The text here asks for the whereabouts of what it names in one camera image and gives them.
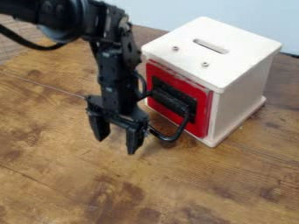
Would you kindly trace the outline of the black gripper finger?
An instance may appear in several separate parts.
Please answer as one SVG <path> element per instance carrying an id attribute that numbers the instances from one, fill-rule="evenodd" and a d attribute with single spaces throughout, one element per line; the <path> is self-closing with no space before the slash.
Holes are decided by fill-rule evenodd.
<path id="1" fill-rule="evenodd" d="M 95 138 L 102 142 L 110 135 L 110 122 L 104 116 L 94 111 L 88 111 L 88 122 L 94 131 Z"/>
<path id="2" fill-rule="evenodd" d="M 146 126 L 130 126 L 126 130 L 126 147 L 128 155 L 134 155 L 139 147 L 143 145 L 146 139 L 146 132 Z"/>

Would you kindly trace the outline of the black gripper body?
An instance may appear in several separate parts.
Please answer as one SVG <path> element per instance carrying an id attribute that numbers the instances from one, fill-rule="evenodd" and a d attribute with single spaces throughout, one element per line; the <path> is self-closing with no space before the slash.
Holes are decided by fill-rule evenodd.
<path id="1" fill-rule="evenodd" d="M 98 52 L 96 61 L 102 93 L 86 98 L 87 112 L 100 113 L 110 124 L 124 129 L 130 126 L 147 126 L 149 115 L 138 106 L 143 94 L 139 92 L 139 77 L 133 59 L 124 58 L 120 49 L 110 47 Z"/>

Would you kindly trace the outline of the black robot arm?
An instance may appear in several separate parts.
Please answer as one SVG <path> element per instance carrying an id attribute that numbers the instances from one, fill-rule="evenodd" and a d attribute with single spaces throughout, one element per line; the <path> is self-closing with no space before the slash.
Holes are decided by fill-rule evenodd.
<path id="1" fill-rule="evenodd" d="M 126 130 L 130 155 L 143 145 L 149 115 L 138 107 L 146 94 L 146 80 L 137 71 L 142 52 L 124 10 L 100 0 L 0 0 L 0 14 L 31 23 L 55 42 L 38 45 L 0 25 L 0 34 L 39 51 L 64 47 L 84 39 L 98 62 L 102 94 L 88 95 L 90 126 L 99 141 L 110 135 L 110 125 Z"/>

